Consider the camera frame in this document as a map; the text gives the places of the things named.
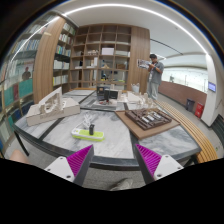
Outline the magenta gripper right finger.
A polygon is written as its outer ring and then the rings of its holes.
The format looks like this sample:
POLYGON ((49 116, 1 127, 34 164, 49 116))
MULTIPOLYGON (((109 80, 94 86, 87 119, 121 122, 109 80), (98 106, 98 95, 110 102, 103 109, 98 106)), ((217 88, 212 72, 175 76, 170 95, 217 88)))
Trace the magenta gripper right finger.
POLYGON ((161 156, 139 144, 135 145, 135 156, 146 184, 183 169, 170 155, 161 156))

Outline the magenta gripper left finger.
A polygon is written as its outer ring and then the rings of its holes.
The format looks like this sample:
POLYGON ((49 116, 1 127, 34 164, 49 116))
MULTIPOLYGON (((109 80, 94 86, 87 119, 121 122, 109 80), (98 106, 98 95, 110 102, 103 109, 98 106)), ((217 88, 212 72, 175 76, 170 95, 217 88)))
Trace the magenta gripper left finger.
POLYGON ((68 157, 58 157, 45 170, 82 186, 93 156, 94 146, 89 145, 68 157))

